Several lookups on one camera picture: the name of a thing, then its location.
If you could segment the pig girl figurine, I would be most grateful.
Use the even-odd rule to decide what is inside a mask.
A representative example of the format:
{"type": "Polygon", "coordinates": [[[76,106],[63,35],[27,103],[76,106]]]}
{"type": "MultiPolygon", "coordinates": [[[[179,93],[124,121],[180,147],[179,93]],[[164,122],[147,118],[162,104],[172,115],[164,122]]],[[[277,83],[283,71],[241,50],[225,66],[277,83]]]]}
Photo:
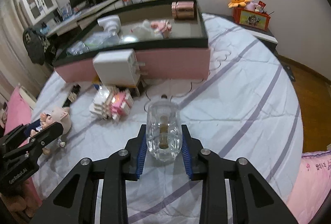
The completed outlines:
{"type": "Polygon", "coordinates": [[[62,133],[57,134],[56,140],[57,146],[64,148],[66,146],[67,134],[72,126],[70,108],[68,106],[55,107],[49,114],[41,113],[39,119],[31,123],[25,131],[25,135],[29,137],[29,142],[37,139],[37,134],[54,123],[59,123],[62,126],[62,133]]]}

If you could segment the black hair claw clip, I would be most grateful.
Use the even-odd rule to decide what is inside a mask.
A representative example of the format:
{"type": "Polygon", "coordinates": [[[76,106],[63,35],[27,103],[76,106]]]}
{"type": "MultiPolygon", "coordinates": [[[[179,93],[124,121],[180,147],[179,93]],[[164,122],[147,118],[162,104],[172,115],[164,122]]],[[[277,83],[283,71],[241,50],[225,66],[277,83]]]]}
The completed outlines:
{"type": "Polygon", "coordinates": [[[80,89],[81,89],[81,86],[78,84],[74,85],[71,88],[64,104],[62,105],[63,108],[70,107],[70,105],[77,99],[80,89]]]}

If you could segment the pink white block house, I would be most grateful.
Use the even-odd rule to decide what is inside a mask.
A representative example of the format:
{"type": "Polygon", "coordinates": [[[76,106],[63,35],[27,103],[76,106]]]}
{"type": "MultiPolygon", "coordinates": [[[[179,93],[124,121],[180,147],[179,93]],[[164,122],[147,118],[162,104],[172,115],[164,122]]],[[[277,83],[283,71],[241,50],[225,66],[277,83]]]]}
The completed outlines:
{"type": "Polygon", "coordinates": [[[120,91],[116,86],[99,86],[89,111],[101,118],[119,122],[127,117],[133,106],[133,98],[129,89],[120,91]]]}

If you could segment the clear tape roll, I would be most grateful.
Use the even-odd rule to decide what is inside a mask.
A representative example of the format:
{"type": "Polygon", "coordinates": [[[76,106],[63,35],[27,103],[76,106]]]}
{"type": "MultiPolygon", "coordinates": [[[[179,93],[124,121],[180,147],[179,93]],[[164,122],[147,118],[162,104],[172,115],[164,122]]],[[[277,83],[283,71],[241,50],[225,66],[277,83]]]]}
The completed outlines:
{"type": "Polygon", "coordinates": [[[75,42],[66,50],[67,55],[72,55],[72,56],[81,55],[86,52],[89,52],[89,48],[82,41],[75,42]]]}

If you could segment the clear glass bottle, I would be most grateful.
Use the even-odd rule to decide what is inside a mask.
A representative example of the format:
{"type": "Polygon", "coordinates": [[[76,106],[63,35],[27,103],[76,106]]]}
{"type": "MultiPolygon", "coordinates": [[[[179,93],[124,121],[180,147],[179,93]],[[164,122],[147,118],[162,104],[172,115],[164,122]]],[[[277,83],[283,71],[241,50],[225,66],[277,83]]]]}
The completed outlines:
{"type": "Polygon", "coordinates": [[[152,102],[147,110],[146,144],[158,161],[173,162],[182,148],[182,128],[177,104],[167,95],[152,102]]]}

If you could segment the clear plastic card box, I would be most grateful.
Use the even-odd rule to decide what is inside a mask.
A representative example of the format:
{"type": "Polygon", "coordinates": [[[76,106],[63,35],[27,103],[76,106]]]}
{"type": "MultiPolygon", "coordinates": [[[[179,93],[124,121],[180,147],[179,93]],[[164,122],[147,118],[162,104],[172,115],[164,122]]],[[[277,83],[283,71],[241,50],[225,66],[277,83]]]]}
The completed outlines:
{"type": "Polygon", "coordinates": [[[83,43],[89,50],[98,50],[120,44],[120,38],[117,34],[110,32],[94,32],[87,37],[83,43]]]}

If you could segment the rose gold metal canister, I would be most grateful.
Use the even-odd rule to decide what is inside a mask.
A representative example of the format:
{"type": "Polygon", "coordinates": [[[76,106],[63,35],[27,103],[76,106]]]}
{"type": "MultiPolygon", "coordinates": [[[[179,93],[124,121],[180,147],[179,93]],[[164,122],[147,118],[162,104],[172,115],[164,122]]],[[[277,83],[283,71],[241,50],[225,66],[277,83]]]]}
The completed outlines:
{"type": "Polygon", "coordinates": [[[172,17],[174,19],[195,19],[195,3],[193,1],[173,2],[171,5],[172,17]]]}

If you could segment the pink bedding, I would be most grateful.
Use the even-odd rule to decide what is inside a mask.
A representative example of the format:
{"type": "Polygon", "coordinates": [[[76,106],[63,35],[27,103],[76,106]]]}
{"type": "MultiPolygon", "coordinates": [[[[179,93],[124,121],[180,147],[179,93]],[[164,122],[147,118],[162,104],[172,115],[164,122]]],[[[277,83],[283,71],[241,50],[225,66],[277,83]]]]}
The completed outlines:
{"type": "Polygon", "coordinates": [[[330,151],[306,152],[287,207],[298,223],[309,223],[330,191],[330,151]]]}

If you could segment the beige curtain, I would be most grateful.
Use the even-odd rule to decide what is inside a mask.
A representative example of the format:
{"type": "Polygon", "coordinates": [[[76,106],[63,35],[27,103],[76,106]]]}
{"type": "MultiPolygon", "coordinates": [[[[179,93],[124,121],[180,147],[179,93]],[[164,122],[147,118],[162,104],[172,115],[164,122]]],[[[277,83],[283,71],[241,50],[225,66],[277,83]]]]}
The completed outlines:
{"type": "Polygon", "coordinates": [[[1,85],[6,94],[21,85],[32,95],[39,92],[27,64],[22,42],[22,25],[14,0],[1,0],[1,85]]]}

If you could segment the striped white tablecloth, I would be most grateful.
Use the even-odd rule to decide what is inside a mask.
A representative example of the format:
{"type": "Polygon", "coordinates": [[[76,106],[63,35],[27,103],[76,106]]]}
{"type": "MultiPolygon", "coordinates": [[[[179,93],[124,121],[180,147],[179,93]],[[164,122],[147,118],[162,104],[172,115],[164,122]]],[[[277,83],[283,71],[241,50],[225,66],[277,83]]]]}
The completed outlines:
{"type": "MultiPolygon", "coordinates": [[[[72,128],[65,148],[39,159],[32,177],[44,200],[84,157],[104,159],[124,148],[146,123],[146,108],[162,94],[180,107],[192,137],[219,156],[248,159],[286,203],[299,173],[303,146],[300,105],[278,59],[243,28],[203,14],[211,48],[209,78],[147,81],[124,121],[95,117],[89,106],[96,89],[80,83],[71,105],[72,128]]],[[[129,223],[199,223],[202,182],[190,181],[181,154],[173,163],[149,152],[137,182],[126,183],[129,223]]]]}

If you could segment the dark hanging jacket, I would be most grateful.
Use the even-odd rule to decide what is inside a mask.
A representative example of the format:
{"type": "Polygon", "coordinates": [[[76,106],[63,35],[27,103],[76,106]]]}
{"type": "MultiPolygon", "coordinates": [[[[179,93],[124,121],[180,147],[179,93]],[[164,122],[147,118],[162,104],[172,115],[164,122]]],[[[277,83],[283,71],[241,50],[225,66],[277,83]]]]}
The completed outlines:
{"type": "Polygon", "coordinates": [[[34,28],[26,28],[22,35],[24,47],[33,64],[40,66],[45,63],[52,66],[57,49],[45,35],[34,28]]]}

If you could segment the white power adapter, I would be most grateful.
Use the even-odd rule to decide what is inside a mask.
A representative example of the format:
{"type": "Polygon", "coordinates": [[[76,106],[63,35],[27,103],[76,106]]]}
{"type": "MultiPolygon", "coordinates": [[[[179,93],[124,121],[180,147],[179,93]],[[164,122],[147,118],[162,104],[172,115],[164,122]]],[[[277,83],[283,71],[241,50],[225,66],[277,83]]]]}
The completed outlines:
{"type": "Polygon", "coordinates": [[[140,79],[140,66],[133,49],[98,53],[93,67],[104,85],[135,87],[140,79]]]}

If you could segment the white desk with drawers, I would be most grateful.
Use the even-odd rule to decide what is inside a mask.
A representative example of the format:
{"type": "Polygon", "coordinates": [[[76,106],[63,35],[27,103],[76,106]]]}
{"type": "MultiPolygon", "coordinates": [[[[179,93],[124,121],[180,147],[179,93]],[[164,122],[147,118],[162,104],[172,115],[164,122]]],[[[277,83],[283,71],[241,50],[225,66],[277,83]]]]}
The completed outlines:
{"type": "Polygon", "coordinates": [[[83,30],[100,15],[124,7],[124,1],[125,0],[106,0],[100,4],[92,6],[91,8],[78,12],[50,30],[46,34],[46,37],[51,37],[53,35],[60,36],[75,28],[83,30]]]}

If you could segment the black floor scale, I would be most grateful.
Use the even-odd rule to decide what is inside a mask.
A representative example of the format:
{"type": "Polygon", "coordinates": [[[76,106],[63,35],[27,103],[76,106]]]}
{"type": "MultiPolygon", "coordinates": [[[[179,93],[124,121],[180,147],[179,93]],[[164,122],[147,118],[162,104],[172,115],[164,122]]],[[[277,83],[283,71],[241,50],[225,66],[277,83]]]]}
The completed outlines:
{"type": "Polygon", "coordinates": [[[291,67],[288,66],[287,64],[282,64],[282,66],[283,66],[283,69],[285,70],[285,72],[287,73],[290,81],[291,82],[295,82],[296,79],[295,79],[295,76],[293,74],[293,71],[292,71],[291,67]]]}

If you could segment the white spray nozzle head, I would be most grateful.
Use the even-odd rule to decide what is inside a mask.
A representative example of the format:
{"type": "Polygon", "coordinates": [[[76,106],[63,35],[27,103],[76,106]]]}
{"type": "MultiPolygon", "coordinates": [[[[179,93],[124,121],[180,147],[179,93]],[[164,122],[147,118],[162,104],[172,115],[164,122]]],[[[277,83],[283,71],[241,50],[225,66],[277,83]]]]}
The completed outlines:
{"type": "Polygon", "coordinates": [[[118,15],[99,18],[98,25],[103,28],[103,35],[106,37],[118,37],[121,30],[121,20],[118,15]]]}

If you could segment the black white tv cabinet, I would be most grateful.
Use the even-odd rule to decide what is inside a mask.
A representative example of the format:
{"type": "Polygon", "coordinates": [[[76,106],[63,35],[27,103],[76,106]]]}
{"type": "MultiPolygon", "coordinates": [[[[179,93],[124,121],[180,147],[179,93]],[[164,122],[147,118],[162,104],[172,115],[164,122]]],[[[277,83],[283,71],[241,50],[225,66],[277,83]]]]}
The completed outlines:
{"type": "Polygon", "coordinates": [[[240,25],[244,29],[246,29],[251,35],[259,39],[273,54],[275,54],[278,41],[275,38],[275,36],[272,34],[270,29],[267,29],[267,31],[264,31],[262,29],[257,29],[254,27],[251,27],[249,25],[240,25]]]}

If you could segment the white astronaut figure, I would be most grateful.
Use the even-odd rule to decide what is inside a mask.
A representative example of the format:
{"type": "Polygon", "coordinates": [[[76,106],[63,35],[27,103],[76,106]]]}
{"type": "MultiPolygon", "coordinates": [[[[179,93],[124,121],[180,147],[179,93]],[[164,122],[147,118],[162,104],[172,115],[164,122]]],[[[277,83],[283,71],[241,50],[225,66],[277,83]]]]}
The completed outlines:
{"type": "Polygon", "coordinates": [[[154,32],[151,22],[147,19],[121,27],[121,43],[123,44],[159,39],[163,39],[162,35],[154,32]]]}

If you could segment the orange toy storage box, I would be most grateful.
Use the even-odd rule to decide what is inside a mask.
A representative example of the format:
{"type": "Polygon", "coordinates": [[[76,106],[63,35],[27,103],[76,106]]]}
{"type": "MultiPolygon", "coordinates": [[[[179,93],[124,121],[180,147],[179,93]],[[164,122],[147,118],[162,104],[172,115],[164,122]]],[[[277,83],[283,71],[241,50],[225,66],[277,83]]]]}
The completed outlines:
{"type": "Polygon", "coordinates": [[[239,25],[253,27],[267,31],[270,21],[270,16],[260,12],[253,12],[244,8],[233,8],[232,12],[235,23],[239,25]]]}

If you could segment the orange cap water bottle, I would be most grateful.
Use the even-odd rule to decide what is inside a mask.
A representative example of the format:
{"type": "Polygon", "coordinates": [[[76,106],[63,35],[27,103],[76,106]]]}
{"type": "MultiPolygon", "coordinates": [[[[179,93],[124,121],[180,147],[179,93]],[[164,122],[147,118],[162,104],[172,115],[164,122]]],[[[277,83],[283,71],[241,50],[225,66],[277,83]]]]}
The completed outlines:
{"type": "Polygon", "coordinates": [[[133,4],[132,0],[122,0],[124,6],[129,6],[131,4],[133,4]]]}

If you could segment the pink black storage box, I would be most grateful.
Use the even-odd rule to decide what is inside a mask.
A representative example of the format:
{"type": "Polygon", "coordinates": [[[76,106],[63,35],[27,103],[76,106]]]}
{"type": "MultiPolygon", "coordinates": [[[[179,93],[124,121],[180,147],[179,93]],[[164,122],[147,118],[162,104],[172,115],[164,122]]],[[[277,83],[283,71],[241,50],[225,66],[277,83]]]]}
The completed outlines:
{"type": "Polygon", "coordinates": [[[53,62],[66,81],[96,77],[92,60],[101,52],[132,49],[144,78],[207,79],[210,47],[197,0],[154,0],[99,15],[73,37],[53,62]],[[119,42],[106,41],[99,21],[117,15],[119,42]]]}

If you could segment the pink donut block model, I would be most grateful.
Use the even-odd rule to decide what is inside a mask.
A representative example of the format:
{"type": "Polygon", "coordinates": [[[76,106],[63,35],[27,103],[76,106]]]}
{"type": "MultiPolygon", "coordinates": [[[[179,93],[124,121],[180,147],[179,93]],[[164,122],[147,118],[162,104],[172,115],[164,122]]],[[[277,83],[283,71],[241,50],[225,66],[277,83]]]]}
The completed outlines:
{"type": "Polygon", "coordinates": [[[167,19],[152,21],[151,28],[156,34],[161,34],[164,39],[169,38],[172,31],[172,25],[167,19]]]}

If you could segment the orange octopus plush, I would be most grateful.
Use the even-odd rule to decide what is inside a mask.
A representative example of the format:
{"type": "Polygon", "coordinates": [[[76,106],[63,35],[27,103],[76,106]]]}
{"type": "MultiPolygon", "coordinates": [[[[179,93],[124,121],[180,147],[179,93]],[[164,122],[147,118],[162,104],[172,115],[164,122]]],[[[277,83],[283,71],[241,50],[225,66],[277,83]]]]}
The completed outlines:
{"type": "Polygon", "coordinates": [[[245,7],[251,0],[231,0],[228,8],[245,7]]]}

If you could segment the white wall cabinet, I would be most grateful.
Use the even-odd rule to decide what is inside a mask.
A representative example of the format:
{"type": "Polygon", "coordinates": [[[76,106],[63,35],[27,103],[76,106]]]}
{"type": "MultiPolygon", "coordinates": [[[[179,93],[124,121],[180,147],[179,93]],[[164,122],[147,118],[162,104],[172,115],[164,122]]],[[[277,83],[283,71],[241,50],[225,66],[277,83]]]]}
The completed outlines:
{"type": "Polygon", "coordinates": [[[32,26],[58,8],[55,0],[20,0],[20,4],[29,25],[32,26]]]}

